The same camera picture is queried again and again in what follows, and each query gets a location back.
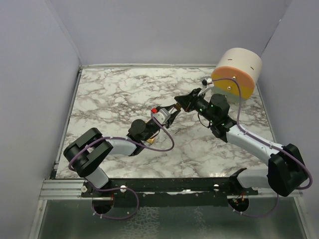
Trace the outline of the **small brass padlock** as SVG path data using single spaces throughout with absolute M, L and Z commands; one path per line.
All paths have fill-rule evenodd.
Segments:
M 181 105 L 180 105 L 179 103 L 176 103 L 175 106 L 174 106 L 174 108 L 175 108 L 176 110 L 180 110 L 180 109 L 181 109 Z

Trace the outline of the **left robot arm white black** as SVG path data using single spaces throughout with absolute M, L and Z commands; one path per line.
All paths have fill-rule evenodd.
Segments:
M 174 148 L 155 149 L 145 145 L 152 143 L 157 133 L 166 131 L 176 116 L 180 113 L 180 104 L 166 107 L 156 107 L 151 110 L 151 119 L 144 121 L 136 119 L 131 123 L 126 136 L 103 136 L 95 127 L 69 144 L 63 152 L 69 162 L 69 169 L 93 185 L 93 191 L 98 196 L 106 196 L 110 191 L 109 177 L 100 168 L 100 164 L 108 155 L 136 156 L 142 150 L 167 152 Z

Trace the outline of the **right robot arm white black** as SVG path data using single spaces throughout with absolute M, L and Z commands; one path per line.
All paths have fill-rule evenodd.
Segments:
M 205 100 L 200 89 L 174 98 L 185 112 L 196 111 L 209 121 L 213 135 L 254 155 L 267 169 L 241 169 L 234 173 L 229 182 L 229 189 L 240 195 L 247 188 L 270 188 L 280 196 L 288 196 L 304 183 L 309 175 L 299 149 L 293 145 L 286 146 L 266 141 L 249 132 L 229 115 L 230 105 L 226 97 L 214 94 Z

